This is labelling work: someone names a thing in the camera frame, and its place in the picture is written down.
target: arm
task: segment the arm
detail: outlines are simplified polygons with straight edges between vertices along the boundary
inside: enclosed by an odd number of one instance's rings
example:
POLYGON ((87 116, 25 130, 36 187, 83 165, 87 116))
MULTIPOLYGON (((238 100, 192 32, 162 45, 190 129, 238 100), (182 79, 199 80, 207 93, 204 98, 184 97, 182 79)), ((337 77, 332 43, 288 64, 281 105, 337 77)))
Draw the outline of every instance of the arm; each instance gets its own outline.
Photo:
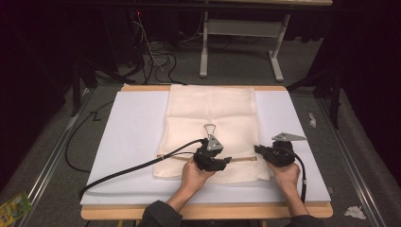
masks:
POLYGON ((298 165, 293 163, 289 166, 277 167, 268 163, 268 166, 273 171, 275 180, 286 198, 289 215, 291 217, 309 215, 298 195, 297 182, 301 172, 298 165))
POLYGON ((198 169, 193 159, 183 166, 183 175, 180 188, 166 202, 156 201, 144 212, 138 227, 177 227, 180 226, 183 216, 179 213, 186 203, 200 191, 206 180, 215 172, 206 172, 198 169))
POLYGON ((166 202, 177 213, 183 209, 186 203, 203 188, 206 180, 213 176, 216 172, 207 172, 198 169, 193 159, 190 159, 183 166, 183 175, 180 188, 166 202))
POLYGON ((296 164, 277 167, 266 162, 273 171, 278 187, 286 198, 289 215, 291 216, 291 227, 321 227, 323 222, 311 217, 306 210, 304 203, 298 195, 297 182, 300 175, 300 168, 296 164))

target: hand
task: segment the hand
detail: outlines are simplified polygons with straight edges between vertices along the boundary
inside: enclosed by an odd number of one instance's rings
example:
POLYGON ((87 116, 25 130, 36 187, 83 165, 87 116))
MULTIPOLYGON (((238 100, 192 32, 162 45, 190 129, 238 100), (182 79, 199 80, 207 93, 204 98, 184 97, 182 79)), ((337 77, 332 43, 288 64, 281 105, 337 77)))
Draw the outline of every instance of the hand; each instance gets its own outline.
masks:
POLYGON ((298 195, 297 183, 300 176, 300 168, 292 163, 289 166, 277 167, 266 162, 268 167, 273 171, 274 178, 286 197, 288 211, 291 217, 309 215, 304 203, 298 195))
POLYGON ((198 168, 194 159, 191 158, 183 166, 183 175, 180 189, 189 193, 197 193, 206 183, 206 180, 213 176, 216 172, 202 171, 198 168))
POLYGON ((297 188, 298 178, 300 176, 300 168, 295 163, 289 166, 278 167, 266 162, 268 167, 273 171, 274 178, 281 190, 287 188, 297 188))
POLYGON ((175 211, 180 212, 186 203, 203 188, 206 180, 213 176, 216 172, 207 172, 198 169, 193 158, 183 166, 183 175, 180 188, 166 202, 175 211))

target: white board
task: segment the white board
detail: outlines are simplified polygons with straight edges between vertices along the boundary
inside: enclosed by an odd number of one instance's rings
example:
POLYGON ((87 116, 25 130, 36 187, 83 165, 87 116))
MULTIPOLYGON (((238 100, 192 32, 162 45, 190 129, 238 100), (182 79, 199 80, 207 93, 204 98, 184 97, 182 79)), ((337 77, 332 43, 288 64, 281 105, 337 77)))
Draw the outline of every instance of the white board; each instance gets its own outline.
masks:
MULTIPOLYGON (((305 136, 288 92, 256 91, 255 97, 261 145, 271 146, 271 138, 282 131, 305 136)), ((164 133, 167 101, 166 91, 117 93, 88 184, 155 158, 164 133)), ((306 201, 330 201, 307 141, 294 141, 292 145, 305 164, 306 201)), ((155 179, 152 166, 149 166, 90 188, 80 204, 125 205, 166 201, 180 182, 180 179, 155 179)), ((301 192, 301 180, 298 189, 301 192)), ((284 197, 271 179, 254 183, 207 183, 190 203, 277 201, 284 201, 284 197)))

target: gray carpet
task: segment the gray carpet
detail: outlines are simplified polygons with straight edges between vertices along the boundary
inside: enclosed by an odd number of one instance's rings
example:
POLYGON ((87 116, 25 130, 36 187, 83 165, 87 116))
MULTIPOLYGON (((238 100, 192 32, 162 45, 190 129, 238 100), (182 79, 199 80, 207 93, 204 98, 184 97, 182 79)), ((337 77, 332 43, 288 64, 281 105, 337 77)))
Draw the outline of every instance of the gray carpet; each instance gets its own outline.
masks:
MULTIPOLYGON (((154 55, 159 51, 171 52, 176 55, 177 67, 171 77, 188 84, 240 84, 240 85, 289 85, 303 78, 313 61, 320 42, 303 44, 299 40, 284 42, 279 54, 285 82, 278 84, 274 81, 266 46, 271 40, 251 44, 253 40, 238 38, 241 42, 234 42, 227 48, 222 40, 212 43, 214 49, 209 50, 209 71, 207 79, 199 78, 199 64, 201 47, 197 43, 182 44, 179 49, 153 45, 154 55)), ((167 73, 172 64, 163 66, 164 71, 158 71, 161 80, 168 81, 167 73)), ((142 73, 132 77, 139 83, 144 80, 142 73)), ((152 76, 150 82, 158 82, 152 76)), ((85 116, 109 100, 113 100, 121 84, 112 80, 99 80, 100 85, 92 92, 85 105, 78 123, 85 116)), ((325 111, 321 102, 310 94, 310 88, 300 89, 292 93, 294 107, 304 128, 308 142, 312 148, 316 162, 323 175, 327 187, 334 190, 332 206, 334 216, 324 220, 326 226, 383 226, 373 224, 371 219, 357 219, 346 217, 345 211, 349 206, 362 206, 360 195, 356 190, 354 180, 350 177, 346 163, 342 158, 341 149, 330 124, 325 120, 325 111), (308 122, 308 114, 313 113, 317 119, 317 128, 312 128, 308 122)), ((52 154, 62 132, 70 121, 72 111, 72 95, 66 95, 67 104, 51 119, 43 133, 38 138, 31 152, 24 159, 15 172, 7 187, 1 192, 0 201, 4 202, 20 191, 29 192, 41 174, 48 157, 52 154)), ((96 150, 112 105, 108 105, 98 112, 100 121, 93 121, 92 117, 85 122, 71 140, 68 154, 71 163, 79 168, 90 170, 95 159, 96 150)), ((383 165, 375 150, 353 115, 352 109, 345 94, 341 94, 340 106, 340 133, 351 156, 355 160, 362 179, 372 193, 379 214, 387 226, 397 226, 400 223, 401 192, 394 179, 383 165)), ((30 213, 30 218, 21 221, 21 226, 85 226, 86 221, 80 217, 78 191, 86 184, 87 173, 77 172, 59 158, 45 191, 36 200, 36 208, 30 213)), ((268 226, 284 226, 286 219, 269 220, 268 226)), ((125 222, 124 226, 131 226, 132 222, 125 222)), ((93 221, 90 226, 117 226, 117 221, 93 221)))

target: black wire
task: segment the black wire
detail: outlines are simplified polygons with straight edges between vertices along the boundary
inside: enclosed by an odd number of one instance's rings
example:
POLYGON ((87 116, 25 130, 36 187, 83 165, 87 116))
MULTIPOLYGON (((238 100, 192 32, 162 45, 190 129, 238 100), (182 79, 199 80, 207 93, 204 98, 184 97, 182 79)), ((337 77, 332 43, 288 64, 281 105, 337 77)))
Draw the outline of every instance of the black wire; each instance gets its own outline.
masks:
POLYGON ((296 154, 294 151, 289 150, 287 148, 281 148, 287 151, 288 153, 292 154, 301 164, 302 168, 302 190, 301 190, 301 201, 305 203, 305 197, 306 197, 306 172, 305 172, 305 165, 304 162, 301 160, 300 156, 296 154))
POLYGON ((147 73, 145 72, 145 67, 142 68, 142 73, 144 74, 144 82, 142 83, 142 85, 144 85, 145 82, 148 81, 147 80, 147 73))
POLYGON ((210 37, 209 39, 212 41, 212 39, 213 38, 215 38, 215 40, 218 40, 218 38, 220 38, 221 40, 223 40, 223 41, 227 41, 228 40, 228 43, 226 44, 226 45, 224 45, 223 47, 213 47, 212 46, 212 42, 208 42, 208 47, 209 48, 211 48, 211 49, 219 49, 219 50, 222 50, 222 49, 225 49, 225 48, 227 48, 228 46, 230 46, 230 44, 232 43, 232 39, 223 39, 222 37, 220 37, 220 36, 218 36, 218 37, 216 37, 216 36, 212 36, 212 37, 210 37))
POLYGON ((86 172, 86 173, 90 173, 91 171, 89 170, 85 170, 85 169, 81 169, 78 167, 75 167, 74 165, 71 164, 71 162, 68 159, 68 149, 70 147, 70 143, 71 140, 73 139, 74 135, 77 133, 77 131, 80 129, 80 127, 82 127, 82 125, 94 114, 97 114, 97 112, 99 110, 101 110, 102 108, 106 107, 107 105, 113 103, 114 100, 107 102, 106 104, 103 104, 102 106, 100 106, 99 108, 97 108, 96 110, 90 112, 89 115, 87 115, 80 123, 79 125, 75 128, 75 130, 71 133, 71 136, 68 138, 67 143, 65 145, 65 152, 64 152, 64 158, 65 158, 65 162, 68 164, 68 166, 70 166, 72 169, 78 171, 78 172, 86 172))
POLYGON ((90 183, 90 184, 86 185, 84 188, 82 188, 82 189, 79 191, 79 199, 82 200, 83 193, 85 193, 89 188, 91 188, 91 187, 93 187, 93 186, 95 186, 95 185, 98 185, 98 184, 100 184, 100 183, 106 182, 106 181, 108 181, 108 180, 110 180, 110 179, 112 179, 112 178, 115 178, 115 177, 124 175, 124 174, 126 174, 126 173, 130 173, 130 172, 136 171, 136 170, 138 170, 138 169, 141 169, 141 168, 144 168, 144 167, 147 167, 147 166, 156 164, 156 163, 158 163, 158 162, 163 161, 164 159, 167 159, 167 158, 171 157, 174 153, 180 151, 180 150, 183 149, 183 148, 186 148, 186 147, 188 147, 188 146, 190 146, 190 145, 193 145, 193 144, 195 144, 195 143, 198 143, 198 142, 201 142, 201 143, 203 144, 203 143, 205 143, 206 141, 207 141, 207 139, 198 139, 198 140, 194 140, 194 141, 189 142, 189 143, 187 143, 186 145, 184 145, 184 146, 182 146, 182 147, 180 147, 180 148, 177 148, 177 149, 175 149, 175 150, 169 152, 168 154, 166 154, 166 155, 164 155, 164 156, 162 156, 162 157, 160 157, 160 158, 154 159, 154 160, 152 160, 152 161, 149 161, 149 162, 147 162, 147 163, 141 164, 141 165, 139 165, 139 166, 134 166, 134 167, 131 167, 131 168, 127 168, 127 169, 125 169, 125 170, 122 170, 122 171, 116 172, 116 173, 114 173, 114 174, 111 174, 111 175, 109 175, 109 176, 106 176, 106 177, 104 177, 104 178, 101 178, 101 179, 99 179, 99 180, 97 180, 97 181, 95 181, 95 182, 93 182, 93 183, 90 183))
MULTIPOLYGON (((148 55, 150 55, 150 47, 148 46, 148 51, 149 51, 149 53, 145 53, 145 54, 148 54, 148 55)), ((146 74, 145 74, 145 69, 143 70, 143 72, 144 72, 144 77, 145 77, 145 81, 144 81, 144 83, 143 83, 143 85, 148 85, 148 81, 149 81, 149 79, 150 79, 150 77, 151 77, 151 72, 153 71, 153 57, 150 55, 150 59, 151 59, 151 64, 150 64, 150 70, 149 70, 149 74, 148 74, 148 77, 146 77, 146 74)))
POLYGON ((174 54, 172 54, 172 53, 153 53, 152 55, 150 55, 150 59, 148 60, 148 64, 153 63, 153 61, 154 61, 155 59, 164 59, 164 60, 166 60, 164 63, 162 63, 162 64, 160 64, 160 65, 158 65, 158 66, 153 66, 153 64, 152 64, 151 67, 150 67, 150 68, 156 67, 156 70, 155 70, 155 77, 156 77, 156 79, 157 79, 159 82, 161 82, 161 83, 175 83, 175 84, 186 85, 186 83, 181 82, 181 81, 178 81, 178 80, 175 80, 175 79, 173 79, 173 78, 171 77, 171 73, 173 72, 173 70, 174 70, 174 69, 176 68, 176 66, 177 66, 177 59, 176 59, 176 57, 175 57, 174 54), (168 70, 168 73, 167 73, 167 76, 168 76, 168 78, 169 78, 170 81, 163 81, 163 80, 161 80, 161 79, 159 78, 159 75, 158 75, 157 72, 160 70, 161 67, 167 66, 167 65, 171 64, 171 59, 170 59, 170 57, 172 57, 172 58, 174 59, 173 66, 172 66, 172 68, 171 68, 170 70, 168 70))
POLYGON ((187 41, 180 41, 180 44, 185 45, 185 46, 189 46, 189 47, 195 47, 195 46, 200 46, 203 44, 203 41, 200 40, 200 38, 202 38, 203 36, 200 35, 198 37, 195 37, 193 39, 187 40, 187 41))

